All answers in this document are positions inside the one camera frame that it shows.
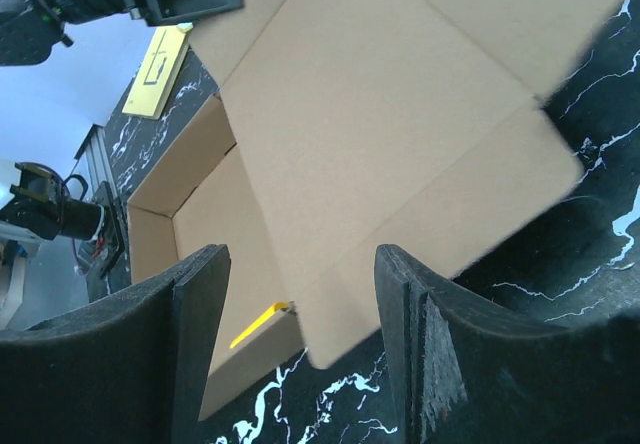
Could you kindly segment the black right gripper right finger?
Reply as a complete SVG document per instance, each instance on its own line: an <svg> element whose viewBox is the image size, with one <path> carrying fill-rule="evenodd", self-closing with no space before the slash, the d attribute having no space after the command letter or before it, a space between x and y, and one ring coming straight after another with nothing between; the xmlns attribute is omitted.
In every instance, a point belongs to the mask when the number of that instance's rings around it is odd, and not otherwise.
<svg viewBox="0 0 640 444"><path fill-rule="evenodd" d="M396 245L374 284L405 443L635 443L639 313L566 328L497 305Z"/></svg>

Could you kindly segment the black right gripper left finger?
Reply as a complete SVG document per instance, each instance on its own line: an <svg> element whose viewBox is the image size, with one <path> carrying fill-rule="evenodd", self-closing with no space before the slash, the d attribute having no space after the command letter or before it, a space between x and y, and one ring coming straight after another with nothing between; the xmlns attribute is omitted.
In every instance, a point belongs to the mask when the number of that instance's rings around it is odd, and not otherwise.
<svg viewBox="0 0 640 444"><path fill-rule="evenodd" d="M230 275L208 245L141 283L1 334L5 443L193 443Z"/></svg>

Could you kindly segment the small yellow cylinder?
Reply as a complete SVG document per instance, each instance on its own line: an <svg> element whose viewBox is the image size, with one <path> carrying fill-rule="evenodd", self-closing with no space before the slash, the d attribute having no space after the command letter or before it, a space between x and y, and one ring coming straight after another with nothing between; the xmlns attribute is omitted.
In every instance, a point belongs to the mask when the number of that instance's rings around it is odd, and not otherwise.
<svg viewBox="0 0 640 444"><path fill-rule="evenodd" d="M255 320L252 321L239 335L237 335L230 343L229 348L236 348L241 342L246 340L252 334L260 330L266 323L272 320L280 312L288 312L293 308L290 302L276 302L263 311Z"/></svg>

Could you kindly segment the brown cardboard box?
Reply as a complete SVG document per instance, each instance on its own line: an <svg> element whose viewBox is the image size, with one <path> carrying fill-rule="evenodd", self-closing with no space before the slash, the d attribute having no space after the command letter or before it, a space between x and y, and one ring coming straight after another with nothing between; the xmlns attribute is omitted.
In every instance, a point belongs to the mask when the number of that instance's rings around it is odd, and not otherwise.
<svg viewBox="0 0 640 444"><path fill-rule="evenodd" d="M376 331L379 245L451 277L566 196L581 164L542 100L619 1L245 0L199 22L220 90L128 202L134 282L229 250L199 419Z"/></svg>

